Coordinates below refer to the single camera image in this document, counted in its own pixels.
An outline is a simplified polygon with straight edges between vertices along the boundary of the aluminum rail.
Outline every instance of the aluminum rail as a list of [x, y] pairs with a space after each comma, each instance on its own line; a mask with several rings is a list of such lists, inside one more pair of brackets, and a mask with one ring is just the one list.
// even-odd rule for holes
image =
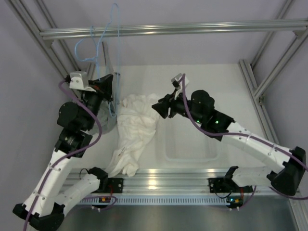
[[[131, 196], [213, 196], [208, 186], [208, 178], [224, 177], [228, 168], [173, 168], [173, 169], [138, 169], [133, 177], [127, 175], [117, 175], [124, 179], [122, 195]], [[68, 175], [61, 191], [77, 183], [80, 169], [73, 169]], [[268, 187], [258, 187], [256, 195], [277, 196]]]
[[[307, 19], [259, 20], [242, 22], [190, 23], [167, 25], [121, 26], [120, 36], [202, 34], [225, 32], [302, 31], [308, 26]], [[93, 36], [99, 37], [104, 27], [94, 28]], [[44, 40], [89, 38], [90, 28], [45, 29], [40, 32]], [[116, 37], [117, 27], [107, 29], [105, 37]]]
[[267, 76], [255, 91], [254, 98], [258, 100], [264, 92], [269, 88], [273, 81], [279, 76], [280, 72], [286, 67], [291, 58], [297, 53], [300, 47], [308, 40], [308, 29], [305, 32], [292, 40], [290, 46], [277, 62], [269, 76]]
[[[283, 3], [283, 6], [280, 8], [279, 13], [275, 17], [276, 19], [283, 19], [288, 14], [289, 10], [291, 9], [293, 3], [295, 0], [285, 0]], [[254, 59], [251, 62], [251, 68], [254, 69], [257, 62], [259, 61], [260, 57], [263, 55], [265, 49], [268, 47], [270, 42], [273, 40], [275, 35], [275, 32], [269, 32], [266, 37], [263, 39], [262, 44], [260, 48], [258, 49], [258, 52], [256, 53]]]
[[251, 101], [255, 108], [265, 138], [271, 142], [279, 144], [277, 135], [274, 131], [274, 127], [270, 121], [266, 108], [264, 107], [263, 103], [254, 98], [254, 92], [257, 89], [257, 82], [249, 62], [242, 59], [239, 61], [239, 67], [242, 71], [244, 81], [248, 88]]
[[[45, 5], [43, 0], [34, 0], [35, 4], [38, 6], [39, 10], [41, 11], [42, 15], [45, 17], [47, 23], [51, 28], [57, 28], [57, 25], [52, 18], [49, 10], [47, 9], [47, 6]], [[63, 40], [59, 40], [60, 47], [62, 48], [64, 54], [68, 58], [68, 60], [71, 62], [72, 66], [75, 70], [79, 70], [80, 67], [78, 66], [78, 63], [74, 59], [71, 51], [69, 50], [69, 47], [67, 46], [66, 42]]]
[[63, 65], [57, 52], [52, 47], [47, 46], [45, 41], [39, 35], [40, 29], [38, 24], [32, 17], [24, 2], [21, 0], [6, 0], [6, 3], [41, 49], [46, 58], [50, 61], [51, 65], [56, 69], [60, 77], [64, 78], [69, 73], [68, 70]]

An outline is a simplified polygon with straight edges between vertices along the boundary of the white cloth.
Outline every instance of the white cloth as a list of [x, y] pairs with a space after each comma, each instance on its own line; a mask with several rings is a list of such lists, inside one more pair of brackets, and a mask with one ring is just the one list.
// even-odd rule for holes
[[122, 101], [117, 115], [118, 149], [105, 170], [109, 177], [120, 171], [130, 177], [135, 175], [139, 157], [156, 132], [159, 114], [152, 109], [152, 105], [157, 100], [158, 96], [151, 94], [130, 95]]

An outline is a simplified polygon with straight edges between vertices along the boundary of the white wall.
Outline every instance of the white wall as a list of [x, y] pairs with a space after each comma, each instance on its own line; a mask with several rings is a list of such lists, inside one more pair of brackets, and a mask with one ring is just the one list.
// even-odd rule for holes
[[[45, 1], [58, 27], [105, 26], [113, 0]], [[219, 22], [273, 19], [284, 0], [118, 0], [122, 25]], [[122, 65], [234, 64], [252, 60], [265, 33], [139, 36], [122, 38]], [[78, 39], [68, 40], [71, 50]], [[109, 38], [112, 51], [116, 38]], [[94, 46], [85, 40], [81, 57], [92, 57]], [[112, 53], [116, 63], [116, 52]]]
[[1, 230], [21, 230], [12, 213], [36, 186], [61, 132], [66, 100], [59, 75], [4, 1], [0, 3]]

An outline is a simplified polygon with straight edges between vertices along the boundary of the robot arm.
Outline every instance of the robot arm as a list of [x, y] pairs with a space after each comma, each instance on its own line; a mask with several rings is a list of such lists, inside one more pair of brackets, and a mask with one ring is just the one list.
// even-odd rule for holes
[[[100, 80], [88, 81], [86, 72], [73, 72], [66, 78], [70, 88], [80, 91], [81, 103], [94, 115], [98, 114], [103, 100], [112, 100], [112, 80], [113, 75], [107, 75]], [[66, 102], [59, 109], [57, 124], [63, 130], [43, 176], [25, 202], [13, 209], [20, 218], [26, 220], [28, 217], [30, 225], [39, 231], [57, 230], [67, 213], [80, 200], [94, 191], [104, 192], [108, 185], [108, 174], [94, 167], [78, 183], [59, 194], [68, 174], [81, 161], [85, 150], [71, 157], [66, 156], [89, 145], [92, 136], [86, 131], [93, 128], [94, 119], [78, 104]]]
[[196, 127], [205, 135], [242, 149], [265, 164], [265, 167], [258, 168], [231, 167], [226, 180], [232, 180], [239, 187], [271, 186], [283, 194], [295, 195], [305, 170], [283, 152], [305, 163], [305, 151], [299, 147], [290, 150], [251, 133], [230, 116], [215, 110], [215, 100], [204, 90], [194, 91], [191, 100], [186, 100], [185, 108], [182, 90], [186, 86], [182, 85], [181, 76], [179, 74], [171, 81], [175, 87], [173, 93], [167, 94], [152, 108], [162, 118], [172, 118], [176, 114], [188, 117], [188, 109], [192, 119], [200, 125]]

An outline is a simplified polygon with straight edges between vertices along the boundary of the purple cable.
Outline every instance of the purple cable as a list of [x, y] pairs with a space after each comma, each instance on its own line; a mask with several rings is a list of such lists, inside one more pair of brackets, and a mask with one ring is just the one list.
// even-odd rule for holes
[[245, 202], [245, 204], [243, 204], [243, 205], [241, 206], [241, 208], [244, 208], [245, 206], [247, 206], [248, 202], [250, 202], [251, 199], [254, 197], [256, 191], [257, 191], [257, 187], [255, 186], [255, 187], [254, 187], [254, 190], [252, 191], [252, 194], [250, 195], [250, 197], [248, 198], [248, 200]]
[[[112, 196], [112, 195], [110, 195], [110, 196], [92, 196], [92, 197], [85, 197], [85, 198], [83, 198], [83, 200], [84, 200], [84, 199], [92, 199], [92, 198], [101, 198], [101, 197], [111, 197], [111, 198], [114, 198], [115, 201], [112, 202], [111, 204], [109, 204], [107, 207], [101, 208], [100, 211], [105, 211], [105, 210], [111, 209], [111, 208], [115, 205], [115, 203], [117, 202], [117, 198], [116, 198], [115, 196]], [[71, 214], [73, 214], [73, 213], [76, 212], [77, 210], [80, 210], [80, 209], [83, 209], [83, 208], [91, 208], [91, 207], [89, 207], [88, 205], [78, 206], [76, 209], [69, 211], [69, 213], [66, 215], [66, 217], [69, 216], [69, 215], [71, 215]]]
[[[86, 150], [86, 149], [92, 147], [93, 145], [95, 145], [95, 144], [98, 142], [98, 140], [101, 138], [102, 132], [103, 132], [103, 131], [102, 131], [101, 123], [99, 122], [99, 120], [98, 120], [98, 118], [95, 116], [95, 114], [93, 114], [92, 111], [90, 111], [85, 105], [83, 105], [75, 95], [73, 95], [73, 94], [70, 93], [69, 91], [65, 90], [65, 89], [62, 87], [62, 85], [63, 85], [64, 83], [65, 83], [65, 80], [62, 80], [62, 81], [59, 83], [58, 86], [59, 86], [60, 90], [61, 90], [65, 95], [67, 95], [68, 97], [70, 97], [73, 101], [75, 101], [75, 102], [76, 102], [80, 107], [82, 107], [87, 113], [89, 113], [89, 115], [90, 115], [90, 116], [95, 120], [95, 122], [97, 123], [98, 129], [99, 129], [99, 134], [98, 134], [98, 137], [96, 138], [96, 140], [95, 140], [94, 142], [90, 143], [90, 144], [89, 144], [88, 146], [86, 146], [86, 147], [80, 148], [80, 149], [75, 150], [75, 151], [73, 151], [73, 152], [71, 152], [71, 153], [69, 153], [69, 154], [67, 154], [67, 155], [65, 155], [65, 156], [62, 156], [62, 157], [59, 158], [56, 162], [54, 162], [54, 164], [53, 164], [51, 167], [55, 167], [55, 166], [57, 166], [57, 164], [60, 163], [62, 160], [66, 159], [66, 158], [68, 158], [68, 157], [71, 157], [71, 156], [73, 156], [73, 155], [75, 155], [75, 154], [77, 154], [77, 153], [80, 153], [80, 152], [82, 152], [82, 151], [84, 151], [84, 150]], [[48, 176], [50, 175], [51, 171], [52, 171], [52, 169], [49, 169], [49, 170], [47, 171], [47, 173], [46, 173], [46, 175], [45, 175], [45, 177], [44, 177], [44, 179], [43, 179], [43, 181], [42, 181], [42, 183], [41, 183], [41, 185], [40, 185], [40, 187], [39, 187], [38, 194], [40, 194], [40, 193], [42, 192], [43, 187], [44, 187], [44, 185], [45, 185], [45, 183], [46, 183], [46, 181], [47, 181], [47, 179], [48, 179]], [[34, 198], [34, 200], [33, 200], [33, 203], [32, 203], [32, 205], [31, 205], [31, 207], [30, 207], [30, 209], [29, 209], [29, 212], [28, 212], [28, 214], [27, 214], [27, 217], [26, 217], [26, 219], [25, 219], [23, 231], [26, 231], [26, 230], [27, 230], [27, 224], [28, 224], [30, 215], [31, 215], [31, 213], [32, 213], [32, 211], [33, 211], [33, 209], [34, 209], [34, 206], [35, 206], [35, 204], [37, 203], [38, 199], [39, 199], [39, 197], [36, 196], [36, 197]]]
[[[202, 128], [200, 128], [196, 123], [195, 121], [193, 120], [193, 117], [189, 111], [189, 108], [188, 108], [188, 104], [187, 104], [187, 99], [186, 99], [186, 92], [185, 92], [185, 74], [182, 75], [182, 78], [180, 79], [180, 82], [182, 82], [182, 85], [183, 85], [183, 102], [184, 102], [184, 107], [185, 107], [185, 111], [186, 111], [186, 114], [188, 116], [188, 118], [190, 119], [190, 121], [192, 122], [192, 124], [199, 130], [201, 131], [203, 134], [207, 135], [207, 136], [243, 136], [243, 137], [248, 137], [248, 134], [243, 134], [243, 133], [238, 133], [238, 132], [223, 132], [223, 133], [212, 133], [212, 132], [208, 132], [208, 131], [205, 131], [203, 130]], [[287, 155], [288, 157], [290, 157], [291, 159], [295, 160], [296, 162], [298, 162], [304, 169], [305, 171], [308, 172], [308, 167], [303, 163], [301, 162], [299, 159], [297, 159], [295, 156], [293, 156], [291, 153], [288, 153], [286, 152], [285, 150], [279, 148], [279, 147], [274, 147], [273, 144], [271, 143], [268, 143], [258, 137], [255, 137], [255, 136], [250, 136], [251, 139], [254, 139], [262, 144], [265, 144], [267, 145], [268, 147], [271, 147], [271, 148], [274, 148], [275, 150]], [[288, 195], [285, 195], [279, 191], [277, 191], [276, 189], [270, 187], [274, 192], [276, 192], [277, 194], [281, 195], [281, 196], [284, 196], [288, 199], [293, 199], [293, 200], [301, 200], [301, 201], [304, 201], [304, 200], [308, 200], [308, 196], [306, 197], [293, 197], [293, 196], [288, 196]]]

